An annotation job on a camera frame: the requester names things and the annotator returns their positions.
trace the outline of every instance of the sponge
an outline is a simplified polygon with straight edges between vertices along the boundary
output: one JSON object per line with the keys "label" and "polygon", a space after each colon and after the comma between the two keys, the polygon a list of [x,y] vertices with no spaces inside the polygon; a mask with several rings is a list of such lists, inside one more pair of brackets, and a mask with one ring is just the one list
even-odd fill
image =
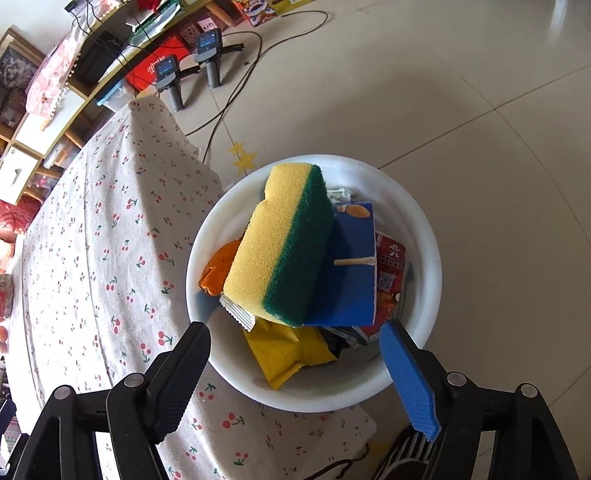
{"label": "sponge", "polygon": [[318,166],[275,166],[238,247],[224,295],[256,316],[301,326],[333,221]]}

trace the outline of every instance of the tablecloth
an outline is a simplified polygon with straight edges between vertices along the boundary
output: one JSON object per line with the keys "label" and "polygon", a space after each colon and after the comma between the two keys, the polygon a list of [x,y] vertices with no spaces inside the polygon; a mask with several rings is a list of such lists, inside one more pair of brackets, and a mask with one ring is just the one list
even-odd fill
{"label": "tablecloth", "polygon": [[[25,237],[11,320],[24,321],[40,407],[59,385],[84,393],[144,372],[187,328],[191,245],[222,195],[198,157],[160,100],[136,100],[92,138],[45,202]],[[263,406],[208,365],[159,451],[175,479],[299,479],[355,456],[374,431],[359,406],[319,414]],[[104,476],[117,478],[108,436],[98,445]]]}

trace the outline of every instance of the storage box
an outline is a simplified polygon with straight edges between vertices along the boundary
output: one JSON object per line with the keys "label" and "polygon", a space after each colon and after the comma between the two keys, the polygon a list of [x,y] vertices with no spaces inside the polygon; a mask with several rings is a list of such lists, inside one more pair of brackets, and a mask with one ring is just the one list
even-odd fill
{"label": "storage box", "polygon": [[189,56],[190,53],[184,41],[177,35],[174,35],[156,48],[154,53],[143,59],[125,78],[137,91],[141,92],[156,81],[156,70],[154,66],[160,60],[174,55],[178,61],[181,61],[183,58]]}

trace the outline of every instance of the pink cloth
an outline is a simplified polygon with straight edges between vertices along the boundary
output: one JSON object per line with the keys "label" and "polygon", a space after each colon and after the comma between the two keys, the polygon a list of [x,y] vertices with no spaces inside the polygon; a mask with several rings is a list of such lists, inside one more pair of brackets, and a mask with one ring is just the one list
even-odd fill
{"label": "pink cloth", "polygon": [[[98,18],[119,6],[118,0],[95,0],[93,2],[94,13]],[[96,18],[89,15],[92,26],[97,22]],[[86,18],[78,20],[80,26],[88,32]],[[82,45],[88,37],[76,21],[72,25],[72,31],[61,41],[55,52],[45,57],[41,66],[33,76],[27,95],[27,112],[43,118],[51,119],[59,104],[61,91],[66,85],[72,67],[80,54]]]}
{"label": "pink cloth", "polygon": [[0,229],[19,235],[26,233],[40,208],[41,204],[27,195],[21,197],[18,205],[0,200]]}

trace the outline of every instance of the white bowl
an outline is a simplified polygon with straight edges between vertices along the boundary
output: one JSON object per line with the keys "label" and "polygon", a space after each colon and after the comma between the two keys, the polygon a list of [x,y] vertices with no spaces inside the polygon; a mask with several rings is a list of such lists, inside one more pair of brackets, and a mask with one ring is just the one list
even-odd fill
{"label": "white bowl", "polygon": [[[441,297],[441,261],[431,226],[417,202],[396,181],[365,163],[333,155],[305,155],[282,162],[308,162],[322,169],[330,189],[346,187],[356,200],[374,204],[376,228],[400,241],[412,262],[414,283],[409,285],[403,323],[419,347],[431,333]],[[270,407],[297,412],[337,410],[361,402],[392,383],[375,342],[357,351],[346,349],[340,359],[322,367],[304,368],[278,391],[265,380],[240,325],[225,312],[217,298],[197,286],[212,255],[239,238],[256,205],[273,164],[251,173],[230,189],[209,213],[189,259],[187,306],[191,321],[206,322],[211,331],[209,361],[237,390]]]}

